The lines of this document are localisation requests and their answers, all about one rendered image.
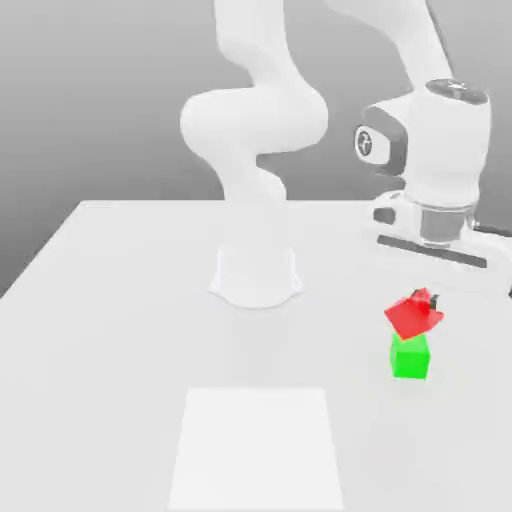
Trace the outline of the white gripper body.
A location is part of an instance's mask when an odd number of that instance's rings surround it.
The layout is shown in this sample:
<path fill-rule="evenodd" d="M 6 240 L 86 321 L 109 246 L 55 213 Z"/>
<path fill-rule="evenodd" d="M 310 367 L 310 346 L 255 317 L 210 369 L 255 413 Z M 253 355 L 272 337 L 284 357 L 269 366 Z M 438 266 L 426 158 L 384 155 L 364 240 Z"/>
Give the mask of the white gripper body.
<path fill-rule="evenodd" d="M 386 269 L 414 277 L 419 287 L 512 299 L 511 238 L 465 230 L 448 247 L 429 247 L 375 229 L 373 256 Z"/>

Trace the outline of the small red cube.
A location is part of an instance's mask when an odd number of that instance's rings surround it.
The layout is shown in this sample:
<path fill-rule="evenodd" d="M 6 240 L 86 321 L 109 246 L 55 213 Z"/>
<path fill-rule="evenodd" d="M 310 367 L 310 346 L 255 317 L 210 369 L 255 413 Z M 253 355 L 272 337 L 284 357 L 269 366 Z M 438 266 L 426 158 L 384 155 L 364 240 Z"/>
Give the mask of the small red cube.
<path fill-rule="evenodd" d="M 444 313 L 437 309 L 438 299 L 439 295 L 431 294 L 427 288 L 415 289 L 385 309 L 384 315 L 400 339 L 408 340 L 432 330 L 443 320 Z"/>

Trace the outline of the small green cube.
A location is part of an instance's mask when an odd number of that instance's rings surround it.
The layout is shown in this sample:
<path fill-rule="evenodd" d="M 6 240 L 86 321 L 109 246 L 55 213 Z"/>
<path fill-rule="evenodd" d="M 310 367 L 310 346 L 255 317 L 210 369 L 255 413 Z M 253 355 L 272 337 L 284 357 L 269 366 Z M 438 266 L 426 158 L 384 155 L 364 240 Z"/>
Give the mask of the small green cube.
<path fill-rule="evenodd" d="M 394 377 L 425 379 L 430 363 L 430 349 L 425 334 L 403 340 L 392 335 L 390 364 Z"/>

